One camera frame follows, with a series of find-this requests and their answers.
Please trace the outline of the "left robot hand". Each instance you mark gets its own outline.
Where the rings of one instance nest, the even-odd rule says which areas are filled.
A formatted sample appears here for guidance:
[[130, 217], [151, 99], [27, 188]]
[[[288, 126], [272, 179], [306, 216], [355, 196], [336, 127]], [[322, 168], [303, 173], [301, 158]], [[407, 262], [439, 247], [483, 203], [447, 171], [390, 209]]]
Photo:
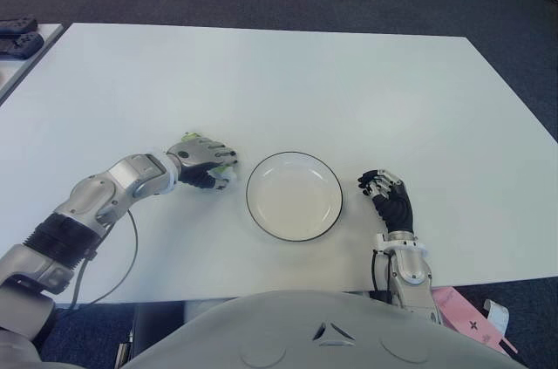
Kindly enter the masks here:
[[229, 179], [221, 172], [238, 162], [235, 150], [221, 142], [186, 134], [167, 150], [178, 172], [178, 181], [195, 188], [223, 190]]

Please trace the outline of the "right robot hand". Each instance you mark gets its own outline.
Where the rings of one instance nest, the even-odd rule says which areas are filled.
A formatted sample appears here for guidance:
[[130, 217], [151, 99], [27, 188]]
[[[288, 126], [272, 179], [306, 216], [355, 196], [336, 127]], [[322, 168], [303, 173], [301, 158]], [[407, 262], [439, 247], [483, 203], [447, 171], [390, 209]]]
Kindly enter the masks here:
[[363, 173], [358, 187], [370, 197], [389, 233], [413, 231], [413, 212], [404, 182], [385, 169], [374, 169]]

